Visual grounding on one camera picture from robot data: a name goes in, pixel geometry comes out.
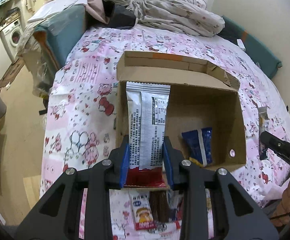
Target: metal screw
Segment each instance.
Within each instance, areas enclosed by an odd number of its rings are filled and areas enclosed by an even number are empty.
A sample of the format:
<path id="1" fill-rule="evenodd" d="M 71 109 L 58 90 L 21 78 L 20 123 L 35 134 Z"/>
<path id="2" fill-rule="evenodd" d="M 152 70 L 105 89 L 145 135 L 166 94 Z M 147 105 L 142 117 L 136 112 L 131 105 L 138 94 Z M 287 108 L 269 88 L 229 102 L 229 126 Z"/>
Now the metal screw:
<path id="1" fill-rule="evenodd" d="M 221 174 L 221 175 L 226 175 L 226 174 L 227 174 L 227 170 L 224 169 L 224 168 L 220 168 L 220 169 L 218 170 L 218 173 Z"/>
<path id="2" fill-rule="evenodd" d="M 190 160 L 182 160 L 182 165 L 183 166 L 190 166 L 192 163 L 190 162 Z"/>
<path id="3" fill-rule="evenodd" d="M 65 172 L 67 175 L 72 175 L 72 174 L 74 174 L 75 170 L 73 168 L 69 168 Z"/>
<path id="4" fill-rule="evenodd" d="M 102 164 L 103 164 L 104 166 L 110 166 L 110 165 L 112 164 L 112 161 L 109 160 L 109 159 L 105 159 L 105 160 L 102 161 Z"/>

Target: washing machine door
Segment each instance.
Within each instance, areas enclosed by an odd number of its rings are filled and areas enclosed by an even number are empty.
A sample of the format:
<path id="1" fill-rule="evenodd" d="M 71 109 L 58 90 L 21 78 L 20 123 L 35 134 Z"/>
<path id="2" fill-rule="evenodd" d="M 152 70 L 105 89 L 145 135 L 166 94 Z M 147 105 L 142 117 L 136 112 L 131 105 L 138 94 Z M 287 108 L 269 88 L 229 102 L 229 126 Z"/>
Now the washing machine door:
<path id="1" fill-rule="evenodd" d="M 11 31 L 10 37 L 9 37 L 9 42 L 13 47 L 16 47 L 18 42 L 21 39 L 21 29 L 19 27 L 14 28 Z"/>

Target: floor mat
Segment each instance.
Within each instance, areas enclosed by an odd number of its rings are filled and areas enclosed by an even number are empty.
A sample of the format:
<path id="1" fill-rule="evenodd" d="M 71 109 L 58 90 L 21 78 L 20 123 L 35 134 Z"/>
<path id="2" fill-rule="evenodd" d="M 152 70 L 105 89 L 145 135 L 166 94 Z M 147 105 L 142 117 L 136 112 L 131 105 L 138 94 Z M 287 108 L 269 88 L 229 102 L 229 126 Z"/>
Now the floor mat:
<path id="1" fill-rule="evenodd" d="M 0 88 L 5 87 L 8 83 L 12 83 L 24 64 L 23 59 L 19 58 L 14 64 L 10 65 L 0 80 Z"/>

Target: bed sheet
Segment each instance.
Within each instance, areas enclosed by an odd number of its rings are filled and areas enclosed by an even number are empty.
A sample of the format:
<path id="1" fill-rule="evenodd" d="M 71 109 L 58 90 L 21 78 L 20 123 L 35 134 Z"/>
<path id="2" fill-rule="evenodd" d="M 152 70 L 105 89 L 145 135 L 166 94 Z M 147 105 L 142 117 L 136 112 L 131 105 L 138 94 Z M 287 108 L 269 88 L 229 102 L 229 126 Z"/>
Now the bed sheet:
<path id="1" fill-rule="evenodd" d="M 57 72 L 48 105 L 41 195 L 68 167 L 91 168 L 107 158 L 115 147 L 116 65 L 124 50 L 207 59 L 237 77 L 241 83 L 238 92 L 247 158 L 246 165 L 232 175 L 261 207 L 281 197 L 281 192 L 271 190 L 280 188 L 286 181 L 290 166 L 271 151 L 269 160 L 258 158 L 258 107 L 268 106 L 269 132 L 290 141 L 290 115 L 271 80 L 245 52 L 219 36 L 194 37 L 142 25 L 131 30 L 87 30 L 68 55 L 67 64 Z M 128 195 L 123 193 L 113 194 L 114 198 L 120 203 L 129 201 Z M 123 226 L 124 221 L 129 221 L 130 211 L 123 207 L 118 213 L 111 213 L 114 226 L 113 217 L 120 217 L 119 229 L 115 230 L 124 231 L 118 238 L 135 237 L 134 231 L 127 233 L 128 227 Z M 83 229 L 84 208 L 81 238 Z M 147 239 L 144 233 L 137 234 L 139 239 Z"/>

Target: triangular cutout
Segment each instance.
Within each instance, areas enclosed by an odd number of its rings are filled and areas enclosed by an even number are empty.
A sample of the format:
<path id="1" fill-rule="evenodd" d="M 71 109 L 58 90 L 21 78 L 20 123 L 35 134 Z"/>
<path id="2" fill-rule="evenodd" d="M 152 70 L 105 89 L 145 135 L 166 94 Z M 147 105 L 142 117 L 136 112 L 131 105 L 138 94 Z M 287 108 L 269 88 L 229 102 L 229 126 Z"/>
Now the triangular cutout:
<path id="1" fill-rule="evenodd" d="M 60 185 L 54 193 L 47 199 L 39 211 L 41 214 L 56 217 L 60 208 L 61 199 L 64 193 L 65 185 Z"/>
<path id="2" fill-rule="evenodd" d="M 228 185 L 230 196 L 232 197 L 232 202 L 234 205 L 235 214 L 240 217 L 250 213 L 253 213 L 254 209 L 251 205 L 244 199 L 237 188 L 233 184 Z"/>

